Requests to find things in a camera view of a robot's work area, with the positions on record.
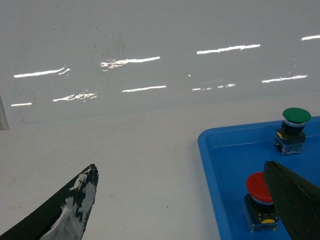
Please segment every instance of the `plastic tray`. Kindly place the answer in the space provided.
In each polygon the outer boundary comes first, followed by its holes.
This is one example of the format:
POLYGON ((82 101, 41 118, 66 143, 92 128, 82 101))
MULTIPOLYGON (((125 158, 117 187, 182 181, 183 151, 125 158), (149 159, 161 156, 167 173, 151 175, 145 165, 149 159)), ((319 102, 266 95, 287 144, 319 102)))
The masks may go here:
POLYGON ((284 225, 250 233, 243 213, 246 179, 277 161, 320 186, 320 116, 306 123, 302 153, 282 155, 274 146, 282 120, 212 128, 198 137, 203 168, 221 240, 290 240, 284 225))

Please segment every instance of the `green push button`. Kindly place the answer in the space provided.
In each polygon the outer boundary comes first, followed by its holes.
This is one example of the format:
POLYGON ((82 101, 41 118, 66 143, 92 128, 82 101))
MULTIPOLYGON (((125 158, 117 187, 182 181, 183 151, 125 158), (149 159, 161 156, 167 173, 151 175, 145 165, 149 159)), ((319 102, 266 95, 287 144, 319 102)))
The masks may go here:
POLYGON ((298 107, 287 108, 282 115, 288 122, 293 124, 303 124, 311 119, 310 112, 298 107))

